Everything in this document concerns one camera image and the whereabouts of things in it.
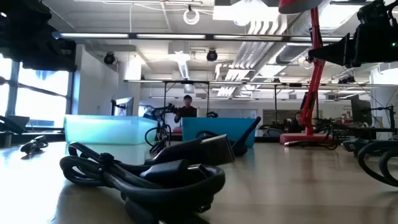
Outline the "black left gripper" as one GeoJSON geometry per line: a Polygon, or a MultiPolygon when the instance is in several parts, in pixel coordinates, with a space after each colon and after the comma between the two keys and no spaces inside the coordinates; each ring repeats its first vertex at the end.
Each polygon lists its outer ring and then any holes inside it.
{"type": "Polygon", "coordinates": [[[22,67],[33,70],[75,72],[76,43],[66,39],[51,39],[25,49],[22,67]]]}

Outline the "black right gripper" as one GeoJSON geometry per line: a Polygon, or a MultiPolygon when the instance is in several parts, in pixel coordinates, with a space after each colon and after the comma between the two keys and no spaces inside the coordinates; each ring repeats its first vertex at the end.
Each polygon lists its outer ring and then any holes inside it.
{"type": "MultiPolygon", "coordinates": [[[[361,24],[355,33],[354,64],[398,61],[398,28],[384,25],[361,24]]],[[[348,53],[350,33],[339,42],[312,49],[310,58],[350,67],[348,53]]]]}

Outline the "computer monitor on arm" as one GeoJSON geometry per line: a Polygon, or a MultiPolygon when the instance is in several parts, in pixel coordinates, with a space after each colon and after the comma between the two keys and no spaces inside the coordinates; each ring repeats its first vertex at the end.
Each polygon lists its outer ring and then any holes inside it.
{"type": "Polygon", "coordinates": [[[111,100],[111,116],[132,116],[133,107],[133,97],[111,100]]]}

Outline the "red desk lamp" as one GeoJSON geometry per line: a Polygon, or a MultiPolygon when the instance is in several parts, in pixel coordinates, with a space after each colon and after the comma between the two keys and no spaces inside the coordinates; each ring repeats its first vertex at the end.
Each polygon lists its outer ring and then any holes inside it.
{"type": "MultiPolygon", "coordinates": [[[[312,47],[317,49],[323,46],[320,32],[319,5],[322,0],[280,0],[279,12],[281,14],[295,14],[310,11],[312,47]]],[[[312,126],[312,114],[315,102],[318,100],[318,88],[325,66],[324,60],[315,59],[313,75],[307,95],[301,109],[300,122],[305,126],[304,133],[287,133],[280,136],[280,143],[288,146],[292,143],[310,142],[312,144],[331,144],[333,136],[327,131],[325,134],[318,134],[312,126]]]]}

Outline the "dark computer monitor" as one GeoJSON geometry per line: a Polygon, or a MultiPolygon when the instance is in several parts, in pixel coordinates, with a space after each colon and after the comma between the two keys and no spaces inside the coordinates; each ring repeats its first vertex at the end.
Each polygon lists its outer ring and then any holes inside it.
{"type": "Polygon", "coordinates": [[[364,123],[368,126],[372,125],[371,104],[369,101],[360,100],[359,96],[351,97],[351,109],[353,121],[355,123],[364,123]]]}

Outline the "black device with stand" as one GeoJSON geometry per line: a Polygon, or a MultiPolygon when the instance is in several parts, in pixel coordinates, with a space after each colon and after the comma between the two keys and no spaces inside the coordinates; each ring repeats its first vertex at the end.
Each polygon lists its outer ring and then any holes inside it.
{"type": "Polygon", "coordinates": [[[24,133],[29,121],[30,118],[26,116],[0,115],[0,147],[9,147],[13,135],[24,133]]]}

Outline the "person seated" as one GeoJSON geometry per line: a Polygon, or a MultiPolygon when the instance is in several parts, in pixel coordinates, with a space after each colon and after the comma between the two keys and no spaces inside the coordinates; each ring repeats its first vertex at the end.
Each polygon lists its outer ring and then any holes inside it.
{"type": "Polygon", "coordinates": [[[300,120],[300,112],[297,112],[292,119],[289,127],[288,127],[288,133],[301,133],[305,128],[299,123],[300,120]]]}

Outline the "black clamp stand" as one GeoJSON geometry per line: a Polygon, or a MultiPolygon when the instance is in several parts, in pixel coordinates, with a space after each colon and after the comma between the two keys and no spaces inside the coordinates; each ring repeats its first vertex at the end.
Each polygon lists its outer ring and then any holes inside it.
{"type": "Polygon", "coordinates": [[[388,140],[396,140],[397,135],[398,135],[398,129],[396,128],[396,123],[395,123],[395,112],[394,112],[394,106],[389,105],[385,107],[377,107],[377,108],[371,108],[371,111],[384,111],[387,113],[387,121],[389,123],[389,128],[385,128],[381,122],[378,120],[377,117],[373,116],[374,120],[376,123],[379,124],[379,127],[372,127],[372,131],[375,132],[376,134],[378,133],[388,133],[388,140]]]}

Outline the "light teal plastic bin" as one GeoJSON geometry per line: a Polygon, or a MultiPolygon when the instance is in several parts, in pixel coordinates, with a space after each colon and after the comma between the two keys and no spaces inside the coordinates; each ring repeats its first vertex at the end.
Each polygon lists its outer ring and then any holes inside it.
{"type": "Polygon", "coordinates": [[[72,115],[64,117],[65,140],[68,143],[104,145],[139,145],[154,139],[157,122],[137,116],[72,115]]]}

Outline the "overhead light bar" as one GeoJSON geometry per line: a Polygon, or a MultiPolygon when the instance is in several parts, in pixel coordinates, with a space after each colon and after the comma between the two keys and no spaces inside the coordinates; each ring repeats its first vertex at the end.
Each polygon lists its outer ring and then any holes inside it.
{"type": "Polygon", "coordinates": [[[104,40],[199,40],[230,42],[282,42],[310,43],[310,36],[299,35],[249,35],[249,34],[180,34],[180,33],[87,33],[53,32],[55,39],[104,39],[104,40]]]}

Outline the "blue plastic bin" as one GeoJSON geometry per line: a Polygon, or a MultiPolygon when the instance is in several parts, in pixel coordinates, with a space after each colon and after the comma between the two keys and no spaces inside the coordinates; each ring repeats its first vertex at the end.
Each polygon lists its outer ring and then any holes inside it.
{"type": "Polygon", "coordinates": [[[226,134],[237,141],[254,122],[254,118],[182,118],[182,141],[195,139],[199,131],[226,134]]]}

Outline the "person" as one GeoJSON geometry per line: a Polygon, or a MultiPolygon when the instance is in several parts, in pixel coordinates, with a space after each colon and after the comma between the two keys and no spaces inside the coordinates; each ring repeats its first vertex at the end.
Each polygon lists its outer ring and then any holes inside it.
{"type": "Polygon", "coordinates": [[[185,95],[183,97],[184,106],[179,108],[175,113],[174,122],[179,123],[181,118],[197,117],[197,109],[192,106],[192,97],[185,95]]]}

